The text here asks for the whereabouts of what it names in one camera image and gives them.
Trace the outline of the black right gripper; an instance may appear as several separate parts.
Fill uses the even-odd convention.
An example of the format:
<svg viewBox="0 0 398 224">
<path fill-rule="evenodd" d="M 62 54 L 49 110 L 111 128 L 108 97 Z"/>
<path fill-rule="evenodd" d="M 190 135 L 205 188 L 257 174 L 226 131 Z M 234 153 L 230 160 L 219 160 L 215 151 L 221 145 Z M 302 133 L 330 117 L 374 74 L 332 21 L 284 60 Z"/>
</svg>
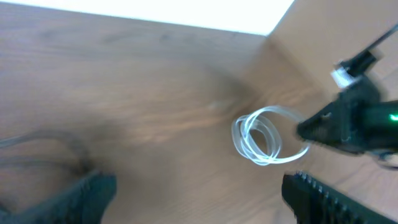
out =
<svg viewBox="0 0 398 224">
<path fill-rule="evenodd" d="M 373 81 L 362 77 L 341 90 L 327 104 L 296 127 L 297 135 L 350 154 L 382 149 L 381 92 Z"/>
</svg>

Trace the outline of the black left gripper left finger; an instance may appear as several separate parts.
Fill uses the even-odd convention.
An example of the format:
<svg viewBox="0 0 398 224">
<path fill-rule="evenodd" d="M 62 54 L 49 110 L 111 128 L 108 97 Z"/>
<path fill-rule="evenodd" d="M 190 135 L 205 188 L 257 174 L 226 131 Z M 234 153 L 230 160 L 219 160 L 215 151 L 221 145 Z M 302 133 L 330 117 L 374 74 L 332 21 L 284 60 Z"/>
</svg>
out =
<svg viewBox="0 0 398 224">
<path fill-rule="evenodd" d="M 1 207 L 1 224 L 98 224 L 116 190 L 115 175 L 93 171 L 60 194 L 20 213 Z"/>
</svg>

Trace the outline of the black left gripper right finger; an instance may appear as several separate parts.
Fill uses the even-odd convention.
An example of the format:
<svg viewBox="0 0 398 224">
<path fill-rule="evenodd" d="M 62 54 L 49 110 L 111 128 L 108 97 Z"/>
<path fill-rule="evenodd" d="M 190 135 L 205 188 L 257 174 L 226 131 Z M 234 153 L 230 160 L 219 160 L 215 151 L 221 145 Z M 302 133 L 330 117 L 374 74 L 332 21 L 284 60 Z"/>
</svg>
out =
<svg viewBox="0 0 398 224">
<path fill-rule="evenodd" d="M 281 193 L 300 224 L 397 224 L 306 172 L 284 174 Z"/>
</svg>

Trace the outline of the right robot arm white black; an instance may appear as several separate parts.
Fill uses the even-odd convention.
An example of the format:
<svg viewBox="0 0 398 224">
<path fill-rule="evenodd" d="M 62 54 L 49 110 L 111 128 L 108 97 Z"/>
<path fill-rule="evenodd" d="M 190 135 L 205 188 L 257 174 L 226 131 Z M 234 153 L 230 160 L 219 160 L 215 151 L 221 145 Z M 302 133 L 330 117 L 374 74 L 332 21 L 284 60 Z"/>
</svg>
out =
<svg viewBox="0 0 398 224">
<path fill-rule="evenodd" d="M 364 77 L 341 90 L 334 101 L 297 125 L 304 141 L 351 155 L 369 155 L 397 169 L 397 101 L 382 101 L 380 89 Z"/>
</svg>

